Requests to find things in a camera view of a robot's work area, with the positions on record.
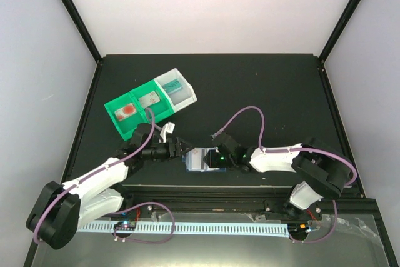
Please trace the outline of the blue leather card holder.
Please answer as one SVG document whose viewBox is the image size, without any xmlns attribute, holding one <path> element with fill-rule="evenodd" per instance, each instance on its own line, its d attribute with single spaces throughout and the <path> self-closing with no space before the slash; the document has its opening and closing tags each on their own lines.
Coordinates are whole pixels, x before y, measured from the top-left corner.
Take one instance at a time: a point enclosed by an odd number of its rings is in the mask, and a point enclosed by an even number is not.
<svg viewBox="0 0 400 267">
<path fill-rule="evenodd" d="M 216 151 L 216 148 L 194 148 L 182 157 L 182 162 L 186 165 L 186 171 L 198 173 L 225 172 L 226 168 L 211 168 L 203 161 L 208 151 Z"/>
</svg>

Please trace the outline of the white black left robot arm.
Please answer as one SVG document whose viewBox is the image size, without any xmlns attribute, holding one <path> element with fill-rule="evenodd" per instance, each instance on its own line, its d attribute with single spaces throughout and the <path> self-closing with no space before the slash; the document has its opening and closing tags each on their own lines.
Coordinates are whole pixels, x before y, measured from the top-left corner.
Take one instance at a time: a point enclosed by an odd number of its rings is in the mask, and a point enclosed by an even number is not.
<svg viewBox="0 0 400 267">
<path fill-rule="evenodd" d="M 61 249 L 84 225 L 108 214 L 128 216 L 134 201 L 117 187 L 146 161 L 181 158 L 194 146 L 171 134 L 166 126 L 141 123 L 132 138 L 103 164 L 61 184 L 51 181 L 41 190 L 26 221 L 36 244 Z"/>
</svg>

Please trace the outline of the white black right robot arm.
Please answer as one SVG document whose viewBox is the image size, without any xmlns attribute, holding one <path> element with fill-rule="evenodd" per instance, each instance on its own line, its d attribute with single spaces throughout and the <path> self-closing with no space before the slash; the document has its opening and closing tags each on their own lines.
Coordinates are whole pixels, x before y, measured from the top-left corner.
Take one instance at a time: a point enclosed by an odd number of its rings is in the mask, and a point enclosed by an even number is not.
<svg viewBox="0 0 400 267">
<path fill-rule="evenodd" d="M 344 156 L 316 138 L 286 147 L 245 147 L 222 133 L 214 138 L 202 161 L 212 169 L 243 173 L 296 173 L 302 181 L 284 200 L 267 205 L 270 213 L 286 220 L 303 219 L 306 211 L 323 199 L 339 199 L 343 189 L 357 178 L 354 166 Z"/>
</svg>

